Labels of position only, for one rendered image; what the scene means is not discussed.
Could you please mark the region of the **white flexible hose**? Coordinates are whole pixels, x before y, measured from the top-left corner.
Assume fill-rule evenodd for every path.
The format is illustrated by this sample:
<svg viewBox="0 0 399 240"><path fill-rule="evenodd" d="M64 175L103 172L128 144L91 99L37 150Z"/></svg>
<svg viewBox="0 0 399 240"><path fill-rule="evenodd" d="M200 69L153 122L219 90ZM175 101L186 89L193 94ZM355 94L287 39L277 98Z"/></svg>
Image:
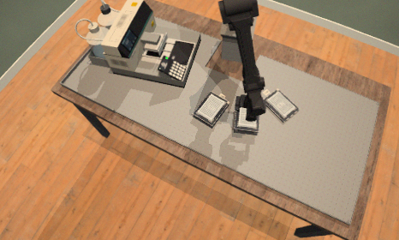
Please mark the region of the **white flexible hose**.
<svg viewBox="0 0 399 240"><path fill-rule="evenodd" d="M104 8L105 8L105 4L107 4L104 0L100 0L101 1L101 3L103 4L103 6L104 6ZM112 10L114 10L114 11L116 11L116 12L120 12L120 10L115 10L115 9L113 9L113 8L110 8L110 9L112 9Z"/></svg>

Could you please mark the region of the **white well plate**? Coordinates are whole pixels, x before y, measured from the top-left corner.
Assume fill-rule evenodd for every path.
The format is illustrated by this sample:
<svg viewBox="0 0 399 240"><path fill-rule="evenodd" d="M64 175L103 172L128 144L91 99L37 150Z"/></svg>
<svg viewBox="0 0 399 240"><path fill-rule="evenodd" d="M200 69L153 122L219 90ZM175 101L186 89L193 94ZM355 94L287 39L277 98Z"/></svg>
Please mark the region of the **white well plate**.
<svg viewBox="0 0 399 240"><path fill-rule="evenodd" d="M225 102L223 100L211 94L206 102L200 107L197 113L212 121L212 119L217 115L217 113L220 111L224 104Z"/></svg>
<svg viewBox="0 0 399 240"><path fill-rule="evenodd" d="M256 128L256 122L247 122L246 120L247 108L240 108L238 126Z"/></svg>
<svg viewBox="0 0 399 240"><path fill-rule="evenodd" d="M282 97L281 97L282 96ZM286 117L295 107L279 92L275 93L268 100L269 104L283 117ZM278 102L279 103L278 103ZM276 104L275 104L276 103ZM279 106L279 107L278 107Z"/></svg>

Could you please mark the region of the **dark grey l-shaped raised edge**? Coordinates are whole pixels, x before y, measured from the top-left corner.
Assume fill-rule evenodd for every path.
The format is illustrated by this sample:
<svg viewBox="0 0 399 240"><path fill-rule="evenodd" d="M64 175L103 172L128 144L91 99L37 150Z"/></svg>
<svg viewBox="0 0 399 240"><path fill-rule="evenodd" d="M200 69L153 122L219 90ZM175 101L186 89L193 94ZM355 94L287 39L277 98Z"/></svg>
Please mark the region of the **dark grey l-shaped raised edge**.
<svg viewBox="0 0 399 240"><path fill-rule="evenodd" d="M86 99L89 99L89 100L91 100L92 102L94 102L94 103L96 103L96 104L98 104L98 105L101 105L101 106L104 107L105 109L107 109L107 110L109 110L109 111L112 111L112 112L116 113L116 112L115 112L113 109L111 109L110 107L108 107L108 106L106 106L106 105L103 105L103 104L99 103L98 101L96 101L95 99L92 99L92 98L86 96L85 94L80 93L80 92L74 90L73 88L68 87L68 86L66 86L66 85L63 84L63 83L68 79L68 77L72 74L72 72L77 68L77 66L82 62L82 60L88 55L88 53L89 53L90 51L91 51L91 48L89 48L89 49L87 50L87 52L81 57L81 59L75 64L75 66L65 75L65 77L61 80L60 84L61 84L63 87L66 87L67 89L71 90L72 92L77 93L77 94L79 94L80 96L82 96L82 97L84 97L84 98L86 98ZM84 96L83 96L83 95L84 95Z"/></svg>

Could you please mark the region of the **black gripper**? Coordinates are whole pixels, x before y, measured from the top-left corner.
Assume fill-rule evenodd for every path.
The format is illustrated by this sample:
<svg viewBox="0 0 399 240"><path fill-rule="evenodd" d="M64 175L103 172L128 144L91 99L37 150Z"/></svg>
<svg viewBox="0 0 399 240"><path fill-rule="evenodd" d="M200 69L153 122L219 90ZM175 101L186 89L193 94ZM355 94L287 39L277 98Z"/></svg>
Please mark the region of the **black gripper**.
<svg viewBox="0 0 399 240"><path fill-rule="evenodd" d="M244 108L244 100L245 100L245 96L244 94L242 94L241 96L236 96L236 100L235 100L235 110L237 110L239 112L239 109L242 107ZM266 111L266 100L263 100L264 103L264 108Z"/></svg>

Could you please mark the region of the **white bottle with black cap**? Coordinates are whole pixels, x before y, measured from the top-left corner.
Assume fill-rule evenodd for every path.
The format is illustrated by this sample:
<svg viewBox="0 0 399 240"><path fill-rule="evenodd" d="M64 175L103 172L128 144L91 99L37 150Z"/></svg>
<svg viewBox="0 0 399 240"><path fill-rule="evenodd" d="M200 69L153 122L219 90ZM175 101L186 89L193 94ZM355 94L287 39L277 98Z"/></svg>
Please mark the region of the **white bottle with black cap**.
<svg viewBox="0 0 399 240"><path fill-rule="evenodd" d="M100 10L102 13L98 16L98 24L101 27L106 27L110 30L110 27L112 26L119 12L111 10L109 4L105 4L105 8L103 5L101 5Z"/></svg>

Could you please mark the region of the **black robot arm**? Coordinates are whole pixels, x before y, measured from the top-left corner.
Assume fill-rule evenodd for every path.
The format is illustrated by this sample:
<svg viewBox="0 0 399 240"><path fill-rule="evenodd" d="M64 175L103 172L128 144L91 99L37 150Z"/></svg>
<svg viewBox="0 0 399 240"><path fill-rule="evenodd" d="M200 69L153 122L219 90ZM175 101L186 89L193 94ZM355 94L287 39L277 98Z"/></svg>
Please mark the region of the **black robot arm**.
<svg viewBox="0 0 399 240"><path fill-rule="evenodd" d="M242 84L244 92L247 94L244 100L244 108L247 108L248 105L246 120L255 122L257 116L265 113L261 98L265 79L260 77L259 69L256 66L251 34L253 17L259 16L258 2L257 0L222 0L218 1L218 6L223 24L228 23L229 30L235 31L238 38L242 61Z"/></svg>

